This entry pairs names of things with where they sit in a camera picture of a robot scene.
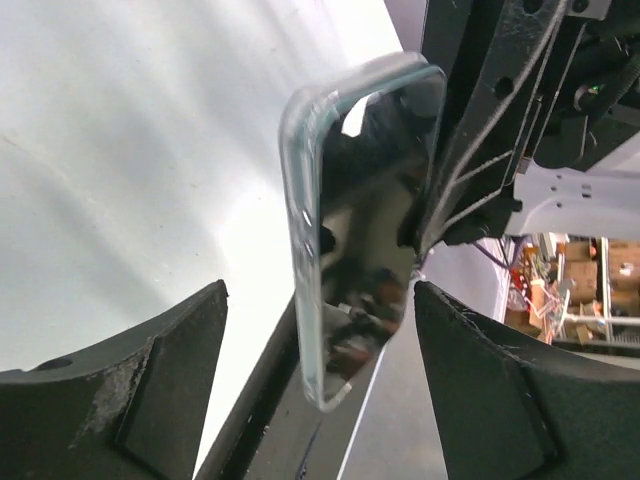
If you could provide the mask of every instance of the cable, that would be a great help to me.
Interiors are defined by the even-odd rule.
[[[480,245],[480,243],[473,242],[472,245],[476,247],[478,250],[480,250],[480,252],[484,254],[485,257],[487,257],[489,260],[491,260],[493,263],[495,263],[499,267],[502,267],[505,270],[511,270],[513,266],[516,264],[516,262],[518,261],[518,258],[520,257],[520,254],[522,253],[522,250],[524,249],[524,246],[527,243],[528,239],[529,237],[525,235],[524,237],[520,237],[516,240],[515,248],[513,249],[513,258],[509,263],[507,263],[506,261],[506,255],[505,255],[505,261],[501,262],[499,259],[493,256],[493,254],[489,250],[487,250],[482,245]]]
[[[508,257],[509,255],[507,255],[507,249],[504,246],[504,237],[499,238],[498,239],[498,245],[500,246],[500,252],[502,252],[502,260],[504,261],[505,264],[509,263]]]
[[[640,54],[631,55],[622,71],[607,84],[594,99],[589,109],[587,128],[591,130],[604,118],[609,109],[631,89],[640,77]]]

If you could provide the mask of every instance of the wire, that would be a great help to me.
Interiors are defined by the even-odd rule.
[[[589,24],[587,32],[597,37],[629,37],[640,33],[640,19],[636,15],[606,19]]]
[[[498,239],[498,245],[500,246],[500,251],[502,252],[502,260],[504,261],[504,263],[509,264],[510,262],[508,260],[507,249],[504,245],[504,237]]]
[[[525,235],[524,237],[519,237],[516,240],[516,245],[515,245],[515,248],[513,249],[513,258],[511,259],[511,261],[507,260],[506,252],[503,250],[504,257],[505,257],[504,262],[497,259],[489,250],[484,248],[484,246],[482,246],[480,243],[473,242],[472,245],[476,247],[478,250],[480,250],[480,252],[485,257],[487,257],[489,260],[491,260],[493,263],[495,263],[499,267],[502,267],[505,270],[511,270],[513,266],[516,264],[516,262],[518,261],[518,258],[520,257],[520,254],[522,253],[522,250],[524,249],[525,243],[527,242],[528,239],[529,237]]]
[[[639,77],[640,54],[634,53],[622,67],[622,71],[594,99],[589,109],[589,119],[587,120],[587,128],[589,130],[605,117],[609,109],[620,101]]]

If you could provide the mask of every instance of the screw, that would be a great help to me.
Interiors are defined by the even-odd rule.
[[[571,8],[576,13],[583,13],[587,8],[589,8],[589,0],[574,0]]]

